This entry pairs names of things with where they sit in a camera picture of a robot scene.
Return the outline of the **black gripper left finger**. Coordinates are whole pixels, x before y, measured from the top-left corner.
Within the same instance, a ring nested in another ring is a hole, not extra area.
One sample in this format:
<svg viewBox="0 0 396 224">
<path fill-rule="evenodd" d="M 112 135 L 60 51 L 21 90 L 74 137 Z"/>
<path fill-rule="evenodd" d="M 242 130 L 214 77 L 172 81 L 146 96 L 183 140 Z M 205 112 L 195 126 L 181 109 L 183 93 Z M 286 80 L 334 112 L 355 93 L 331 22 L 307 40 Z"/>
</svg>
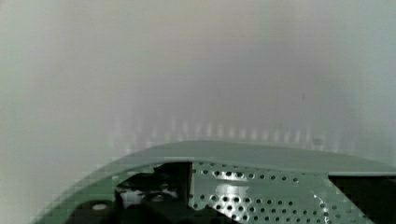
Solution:
<svg viewBox="0 0 396 224">
<path fill-rule="evenodd" d="M 189 206 L 192 164 L 169 162 L 119 183 L 114 199 L 81 203 L 66 224 L 237 224 L 210 206 Z"/>
</svg>

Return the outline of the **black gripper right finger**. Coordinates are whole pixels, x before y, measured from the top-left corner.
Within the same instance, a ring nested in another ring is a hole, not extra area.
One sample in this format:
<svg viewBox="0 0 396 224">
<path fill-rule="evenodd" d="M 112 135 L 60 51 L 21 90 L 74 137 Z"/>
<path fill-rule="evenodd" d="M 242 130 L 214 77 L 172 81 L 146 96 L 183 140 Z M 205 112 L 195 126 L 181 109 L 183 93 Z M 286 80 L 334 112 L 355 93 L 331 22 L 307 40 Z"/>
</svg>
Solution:
<svg viewBox="0 0 396 224">
<path fill-rule="evenodd" d="M 394 176 L 334 176 L 329 179 L 374 224 L 395 224 Z"/>
</svg>

